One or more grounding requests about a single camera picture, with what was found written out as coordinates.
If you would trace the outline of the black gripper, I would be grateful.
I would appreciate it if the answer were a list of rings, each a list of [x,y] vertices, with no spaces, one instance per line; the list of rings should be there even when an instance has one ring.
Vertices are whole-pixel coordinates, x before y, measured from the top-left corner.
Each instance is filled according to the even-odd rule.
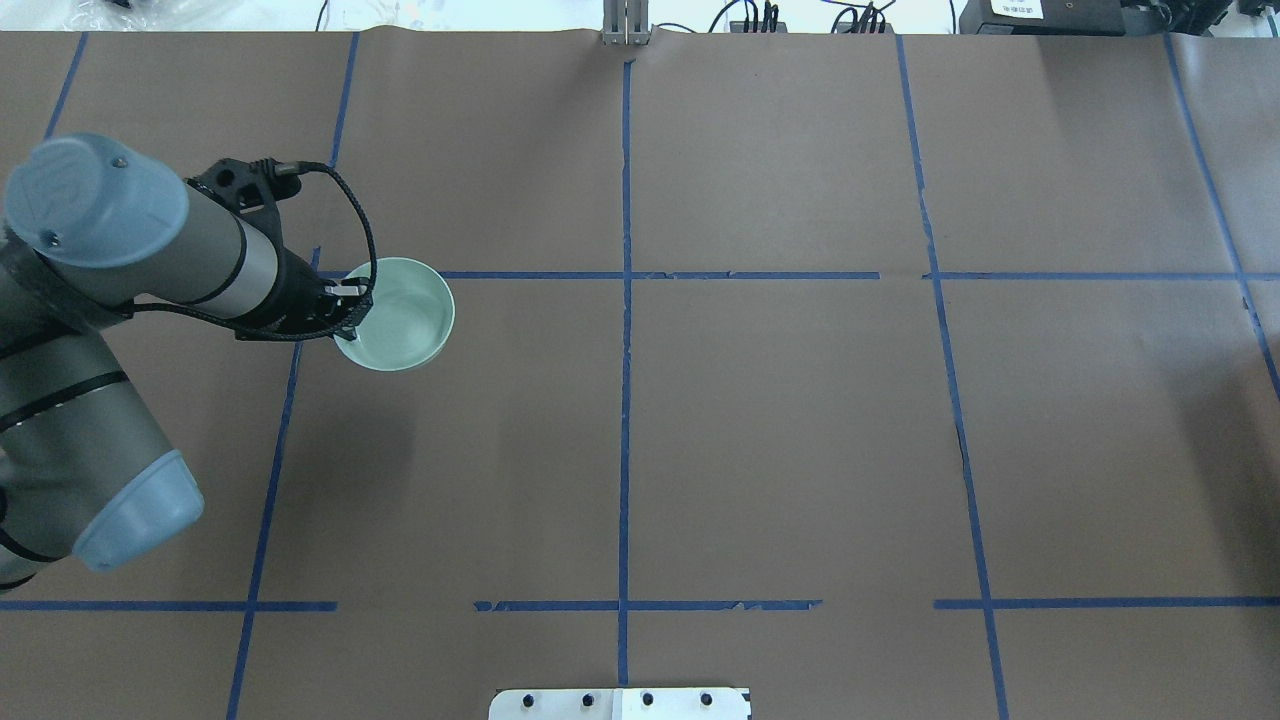
[[[257,342],[357,337],[372,310],[372,300],[356,300],[366,295],[369,284],[330,284],[283,249],[271,290],[259,306],[234,319],[234,337]]]

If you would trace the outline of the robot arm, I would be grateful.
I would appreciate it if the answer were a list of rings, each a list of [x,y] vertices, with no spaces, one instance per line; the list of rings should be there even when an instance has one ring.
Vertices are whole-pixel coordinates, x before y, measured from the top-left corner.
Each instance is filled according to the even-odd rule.
[[[183,178],[104,135],[46,138],[3,192],[3,592],[77,559],[111,571],[179,536],[204,495],[108,328],[165,313],[239,341],[355,337],[376,277],[321,278],[279,204],[324,161],[224,158]]]

